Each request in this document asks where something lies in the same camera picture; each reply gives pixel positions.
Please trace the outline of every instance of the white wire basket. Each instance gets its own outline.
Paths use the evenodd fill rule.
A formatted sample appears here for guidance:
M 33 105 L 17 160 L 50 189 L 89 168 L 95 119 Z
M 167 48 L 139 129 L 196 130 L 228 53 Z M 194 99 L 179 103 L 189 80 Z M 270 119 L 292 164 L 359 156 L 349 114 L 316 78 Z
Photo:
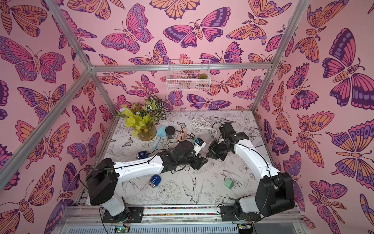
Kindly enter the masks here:
M 168 74 L 166 76 L 166 87 L 168 91 L 181 90 L 203 90 L 209 91 L 211 84 L 211 73 L 209 61 L 207 63 L 192 64 L 192 60 L 201 62 L 201 59 L 189 59 L 190 64 L 183 64 L 186 60 L 168 60 Z M 206 74 L 206 79 L 200 79 L 201 74 Z

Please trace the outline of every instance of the mint green block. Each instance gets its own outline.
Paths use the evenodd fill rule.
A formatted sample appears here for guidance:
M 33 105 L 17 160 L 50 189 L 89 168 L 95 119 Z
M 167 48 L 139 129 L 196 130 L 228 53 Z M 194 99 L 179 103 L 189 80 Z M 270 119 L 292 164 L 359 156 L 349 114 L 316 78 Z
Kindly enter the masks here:
M 225 181 L 225 186 L 228 187 L 229 189 L 232 189 L 232 187 L 234 186 L 234 182 L 230 179 L 227 179 Z

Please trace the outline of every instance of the white cable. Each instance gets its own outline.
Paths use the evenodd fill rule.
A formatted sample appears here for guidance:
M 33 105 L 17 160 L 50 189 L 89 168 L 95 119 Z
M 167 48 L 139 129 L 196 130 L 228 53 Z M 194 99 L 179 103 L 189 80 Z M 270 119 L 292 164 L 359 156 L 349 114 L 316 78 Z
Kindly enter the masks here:
M 186 126 L 186 128 L 188 126 L 192 126 L 193 128 L 198 128 L 198 129 L 209 129 L 211 130 L 212 129 L 212 124 L 208 121 L 206 121 L 205 119 L 203 119 L 202 117 L 200 118 L 194 118 L 192 120 L 192 122 Z M 217 129 L 213 128 L 213 130 L 215 131 L 214 132 L 214 138 L 216 138 L 217 136 Z

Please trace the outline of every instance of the bird drawing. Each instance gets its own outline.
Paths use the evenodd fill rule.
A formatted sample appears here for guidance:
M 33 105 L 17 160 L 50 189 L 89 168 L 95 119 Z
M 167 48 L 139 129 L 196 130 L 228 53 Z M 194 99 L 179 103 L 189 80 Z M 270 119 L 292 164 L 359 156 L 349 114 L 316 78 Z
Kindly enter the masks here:
M 228 171 L 228 170 L 223 170 L 221 172 L 221 175 L 223 175 L 225 178 L 223 178 L 223 180 L 226 182 L 227 179 L 230 179 L 232 180 L 233 182 L 235 182 L 235 184 L 237 184 L 239 186 L 239 188 L 241 188 L 240 186 L 242 185 L 239 181 L 237 181 L 236 179 L 234 179 L 233 175 L 235 176 L 238 176 L 240 177 L 239 175 L 231 172 L 231 171 Z
M 189 189 L 184 184 L 184 181 L 182 179 L 183 189 L 184 189 L 184 192 L 186 193 L 186 195 L 189 196 L 189 197 L 191 197 L 190 204 L 193 204 L 193 203 L 197 204 L 199 202 L 199 200 L 200 200 L 201 193 L 203 192 L 203 184 L 201 184 L 201 189 L 198 192 L 197 188 L 196 188 L 196 176 L 195 176 L 195 181 L 193 181 L 192 177 L 191 177 L 191 180 L 192 180 L 192 189 Z

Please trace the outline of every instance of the potted plant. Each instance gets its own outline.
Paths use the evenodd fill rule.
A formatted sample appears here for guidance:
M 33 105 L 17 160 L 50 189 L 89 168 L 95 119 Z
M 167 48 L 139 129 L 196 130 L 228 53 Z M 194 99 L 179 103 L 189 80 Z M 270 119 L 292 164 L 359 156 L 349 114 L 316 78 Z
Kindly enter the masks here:
M 156 136 L 155 125 L 166 119 L 163 101 L 157 96 L 145 99 L 145 105 L 133 103 L 130 109 L 122 105 L 117 115 L 125 119 L 126 127 L 133 129 L 133 138 L 138 137 L 142 141 L 152 140 Z

